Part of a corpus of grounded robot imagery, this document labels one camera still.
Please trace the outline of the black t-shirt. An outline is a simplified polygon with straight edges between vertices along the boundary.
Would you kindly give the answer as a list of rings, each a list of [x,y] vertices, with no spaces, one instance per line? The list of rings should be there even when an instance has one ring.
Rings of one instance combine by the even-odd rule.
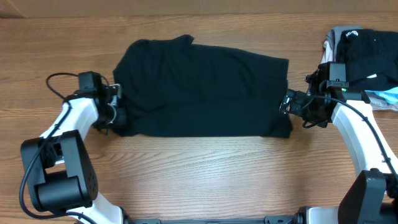
[[[113,72],[127,113],[116,132],[288,138],[292,123],[279,110],[288,66],[285,58],[198,45],[190,35],[137,40]]]

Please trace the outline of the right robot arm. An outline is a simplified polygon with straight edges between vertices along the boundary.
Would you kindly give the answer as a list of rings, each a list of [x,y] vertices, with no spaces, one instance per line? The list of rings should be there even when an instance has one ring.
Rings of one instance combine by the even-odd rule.
[[[291,222],[397,223],[397,157],[376,124],[366,92],[351,86],[344,63],[322,63],[305,80],[308,90],[287,90],[280,111],[301,117],[304,128],[333,124],[356,180],[337,207],[302,207]]]

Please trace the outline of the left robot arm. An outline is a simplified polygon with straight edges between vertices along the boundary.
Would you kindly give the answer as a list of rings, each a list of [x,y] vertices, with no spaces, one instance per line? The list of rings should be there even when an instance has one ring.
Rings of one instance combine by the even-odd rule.
[[[38,220],[72,217],[80,223],[131,223],[126,211],[110,203],[84,145],[91,127],[109,131],[122,125],[122,88],[96,72],[77,75],[79,89],[63,96],[62,111],[39,137],[21,145],[24,176],[19,203]]]

